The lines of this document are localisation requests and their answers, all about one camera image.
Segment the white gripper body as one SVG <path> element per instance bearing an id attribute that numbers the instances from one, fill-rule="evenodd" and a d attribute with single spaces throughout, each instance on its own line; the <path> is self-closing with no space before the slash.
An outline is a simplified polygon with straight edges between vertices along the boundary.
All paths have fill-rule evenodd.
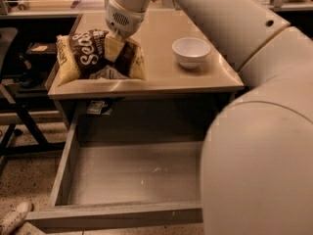
<path id="1" fill-rule="evenodd" d="M 106 22 L 123 38 L 136 33 L 145 16 L 144 0 L 109 0 Z"/>

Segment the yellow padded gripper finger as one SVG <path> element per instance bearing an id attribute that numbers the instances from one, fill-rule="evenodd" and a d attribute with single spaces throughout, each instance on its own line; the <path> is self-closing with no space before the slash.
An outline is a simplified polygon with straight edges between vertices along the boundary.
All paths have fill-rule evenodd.
<path id="1" fill-rule="evenodd" d="M 119 36 L 107 35 L 105 38 L 105 58 L 115 62 L 124 47 L 125 41 Z"/>

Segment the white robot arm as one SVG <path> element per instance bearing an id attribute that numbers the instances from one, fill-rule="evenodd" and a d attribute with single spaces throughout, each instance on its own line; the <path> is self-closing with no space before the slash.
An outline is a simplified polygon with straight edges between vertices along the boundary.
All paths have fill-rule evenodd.
<path id="1" fill-rule="evenodd" d="M 134 34 L 151 0 L 110 0 Z M 205 235 L 313 235 L 313 42 L 254 0 L 175 0 L 249 90 L 201 152 Z"/>

